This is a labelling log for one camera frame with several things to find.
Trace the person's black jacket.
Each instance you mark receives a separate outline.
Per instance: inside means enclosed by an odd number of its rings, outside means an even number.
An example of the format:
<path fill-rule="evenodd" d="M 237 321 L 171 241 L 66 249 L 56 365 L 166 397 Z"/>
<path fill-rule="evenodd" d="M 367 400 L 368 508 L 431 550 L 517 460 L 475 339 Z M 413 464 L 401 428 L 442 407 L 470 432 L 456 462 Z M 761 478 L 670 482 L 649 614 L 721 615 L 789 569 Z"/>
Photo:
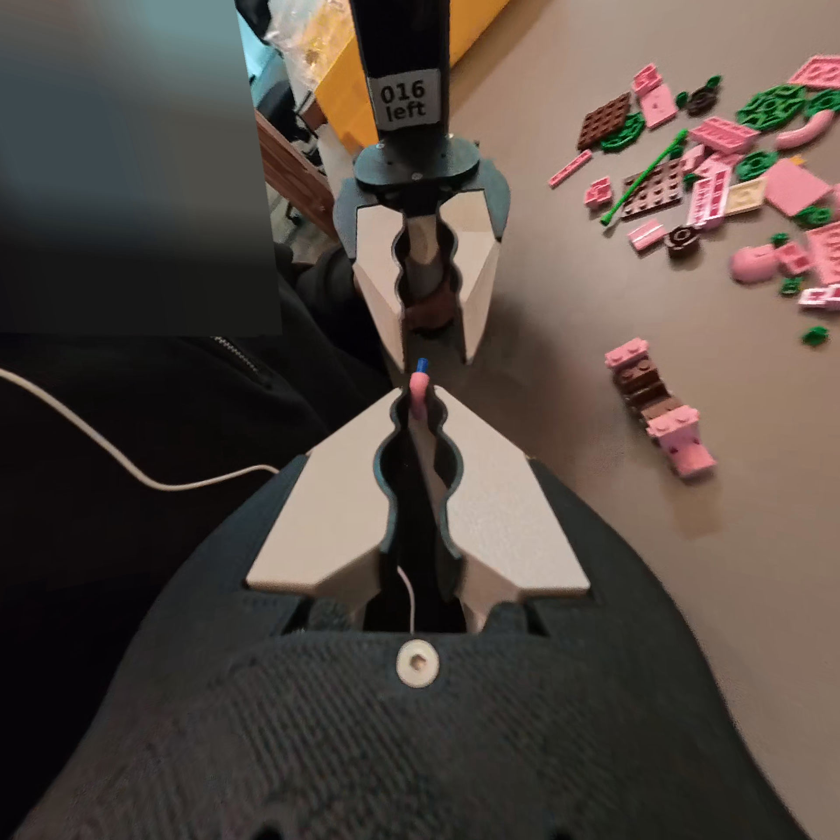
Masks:
<path fill-rule="evenodd" d="M 284 468 L 382 395 L 362 390 L 278 275 L 253 338 L 2 337 L 2 368 L 51 394 L 147 477 Z M 90 726 L 126 647 L 194 549 L 272 475 L 155 490 L 2 381 L 2 838 Z"/>

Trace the pink elbow piece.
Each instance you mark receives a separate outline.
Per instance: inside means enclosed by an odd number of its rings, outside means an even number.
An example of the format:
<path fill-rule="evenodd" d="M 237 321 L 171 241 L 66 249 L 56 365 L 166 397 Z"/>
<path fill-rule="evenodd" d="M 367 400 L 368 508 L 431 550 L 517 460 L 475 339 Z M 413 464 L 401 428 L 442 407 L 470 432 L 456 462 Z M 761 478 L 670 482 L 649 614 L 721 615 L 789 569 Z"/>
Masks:
<path fill-rule="evenodd" d="M 428 373 L 428 358 L 421 357 L 416 362 L 415 371 L 411 373 L 408 392 L 409 410 L 411 417 L 418 423 L 427 422 L 427 390 L 430 377 Z"/>

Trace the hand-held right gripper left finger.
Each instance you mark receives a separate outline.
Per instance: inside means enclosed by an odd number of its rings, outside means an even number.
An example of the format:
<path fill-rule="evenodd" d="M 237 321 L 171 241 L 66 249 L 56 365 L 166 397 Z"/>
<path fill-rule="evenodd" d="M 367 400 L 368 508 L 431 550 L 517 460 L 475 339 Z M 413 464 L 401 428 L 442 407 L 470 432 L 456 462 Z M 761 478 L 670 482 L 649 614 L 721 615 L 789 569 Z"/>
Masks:
<path fill-rule="evenodd" d="M 249 589 L 331 599 L 363 623 L 395 525 L 377 458 L 397 432 L 393 411 L 405 394 L 391 390 L 308 452 L 246 575 Z"/>

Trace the yellow plastic bin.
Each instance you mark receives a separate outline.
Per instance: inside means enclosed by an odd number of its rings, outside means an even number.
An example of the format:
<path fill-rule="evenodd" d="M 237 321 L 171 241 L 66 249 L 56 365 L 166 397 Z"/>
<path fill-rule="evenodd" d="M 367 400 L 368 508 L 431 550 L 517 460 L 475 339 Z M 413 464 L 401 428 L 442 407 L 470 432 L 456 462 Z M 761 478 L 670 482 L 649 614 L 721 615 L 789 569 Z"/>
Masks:
<path fill-rule="evenodd" d="M 455 67 L 484 34 L 509 1 L 452 1 L 449 3 L 449 65 Z M 352 14 L 347 13 L 350 34 L 338 55 L 329 61 L 315 88 L 318 105 L 344 148 L 351 153 L 376 142 L 363 62 Z"/>

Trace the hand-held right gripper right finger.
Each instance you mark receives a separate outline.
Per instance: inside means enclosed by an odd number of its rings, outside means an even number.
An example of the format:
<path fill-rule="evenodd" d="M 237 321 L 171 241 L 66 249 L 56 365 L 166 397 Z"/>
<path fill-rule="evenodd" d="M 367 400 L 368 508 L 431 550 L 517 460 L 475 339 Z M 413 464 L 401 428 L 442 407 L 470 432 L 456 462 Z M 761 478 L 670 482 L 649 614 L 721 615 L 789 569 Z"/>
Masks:
<path fill-rule="evenodd" d="M 425 480 L 445 550 L 437 578 L 467 631 L 500 604 L 588 596 L 531 459 L 440 385 L 428 387 L 426 407 Z"/>

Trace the wooden post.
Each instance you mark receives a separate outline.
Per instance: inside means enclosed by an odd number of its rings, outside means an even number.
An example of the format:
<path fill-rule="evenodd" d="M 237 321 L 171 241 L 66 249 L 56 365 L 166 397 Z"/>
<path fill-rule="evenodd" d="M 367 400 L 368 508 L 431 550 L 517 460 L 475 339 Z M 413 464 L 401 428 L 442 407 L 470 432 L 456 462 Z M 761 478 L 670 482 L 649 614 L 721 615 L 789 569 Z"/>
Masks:
<path fill-rule="evenodd" d="M 329 182 L 271 123 L 255 110 L 266 183 L 325 235 L 337 240 L 334 197 Z"/>

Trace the pile of toy bricks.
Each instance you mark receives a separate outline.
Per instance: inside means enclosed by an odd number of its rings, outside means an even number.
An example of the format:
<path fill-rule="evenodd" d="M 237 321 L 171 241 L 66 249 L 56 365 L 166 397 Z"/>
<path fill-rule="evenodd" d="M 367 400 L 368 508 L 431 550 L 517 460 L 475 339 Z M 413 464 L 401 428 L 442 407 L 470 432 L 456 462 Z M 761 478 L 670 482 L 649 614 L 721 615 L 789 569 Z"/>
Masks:
<path fill-rule="evenodd" d="M 754 93 L 733 119 L 712 114 L 721 76 L 673 94 L 655 64 L 631 89 L 588 113 L 577 155 L 548 181 L 552 190 L 594 158 L 617 154 L 681 113 L 695 124 L 677 132 L 641 172 L 591 182 L 583 205 L 604 228 L 640 220 L 626 232 L 634 252 L 662 248 L 671 262 L 690 259 L 727 221 L 769 207 L 801 231 L 774 233 L 739 248 L 730 278 L 747 287 L 780 279 L 780 297 L 802 312 L 839 309 L 839 184 L 814 173 L 802 156 L 838 128 L 839 57 L 809 58 L 785 83 Z"/>

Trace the pink brown brick assembly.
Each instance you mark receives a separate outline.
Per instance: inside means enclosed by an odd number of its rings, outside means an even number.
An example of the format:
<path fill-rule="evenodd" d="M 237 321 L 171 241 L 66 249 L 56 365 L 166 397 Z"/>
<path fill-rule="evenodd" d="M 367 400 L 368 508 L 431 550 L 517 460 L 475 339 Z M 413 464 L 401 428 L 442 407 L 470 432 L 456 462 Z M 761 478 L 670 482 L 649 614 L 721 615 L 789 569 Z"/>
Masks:
<path fill-rule="evenodd" d="M 629 415 L 678 478 L 695 480 L 716 468 L 700 437 L 699 411 L 669 390 L 648 341 L 626 341 L 607 351 L 604 363 Z"/>

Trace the clear plastic bag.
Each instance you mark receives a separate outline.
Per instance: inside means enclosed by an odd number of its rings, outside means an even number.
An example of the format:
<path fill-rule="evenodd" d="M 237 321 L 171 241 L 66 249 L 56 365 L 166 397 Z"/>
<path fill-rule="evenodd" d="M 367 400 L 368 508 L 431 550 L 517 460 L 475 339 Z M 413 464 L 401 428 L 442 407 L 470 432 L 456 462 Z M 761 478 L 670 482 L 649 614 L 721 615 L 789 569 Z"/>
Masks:
<path fill-rule="evenodd" d="M 315 91 L 354 36 L 349 1 L 268 1 L 264 40 L 278 49 L 290 76 Z"/>

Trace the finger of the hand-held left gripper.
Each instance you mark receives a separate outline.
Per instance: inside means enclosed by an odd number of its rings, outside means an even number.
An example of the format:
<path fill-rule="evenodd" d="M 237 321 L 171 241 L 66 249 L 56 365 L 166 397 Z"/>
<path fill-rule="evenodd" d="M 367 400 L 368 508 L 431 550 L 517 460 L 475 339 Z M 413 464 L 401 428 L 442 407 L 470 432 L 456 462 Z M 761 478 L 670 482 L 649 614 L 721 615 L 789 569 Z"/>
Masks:
<path fill-rule="evenodd" d="M 483 192 L 462 192 L 439 209 L 454 243 L 450 265 L 455 281 L 456 321 L 463 361 L 473 364 L 485 334 L 501 243 Z"/>
<path fill-rule="evenodd" d="M 385 351 L 404 372 L 405 308 L 398 290 L 403 267 L 395 252 L 404 232 L 404 216 L 386 206 L 365 206 L 357 211 L 356 223 L 354 278 Z"/>

